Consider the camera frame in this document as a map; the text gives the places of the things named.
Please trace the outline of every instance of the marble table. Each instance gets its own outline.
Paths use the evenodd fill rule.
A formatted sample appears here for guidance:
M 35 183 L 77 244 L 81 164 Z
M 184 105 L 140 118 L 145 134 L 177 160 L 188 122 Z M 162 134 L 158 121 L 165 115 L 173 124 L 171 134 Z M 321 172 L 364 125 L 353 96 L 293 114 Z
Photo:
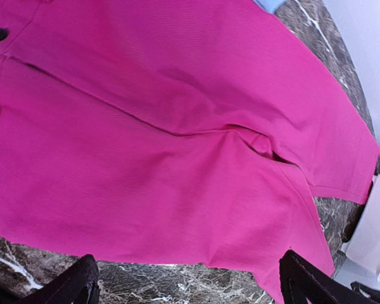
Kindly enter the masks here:
M 363 90 L 345 44 L 322 0 L 288 0 L 277 17 L 303 41 L 339 81 L 373 132 Z M 336 265 L 361 208 L 340 199 L 315 198 Z M 27 295 L 46 284 L 77 258 L 9 244 L 0 238 L 0 284 Z M 203 265 L 138 265 L 99 262 L 100 303 L 273 303 L 252 275 Z

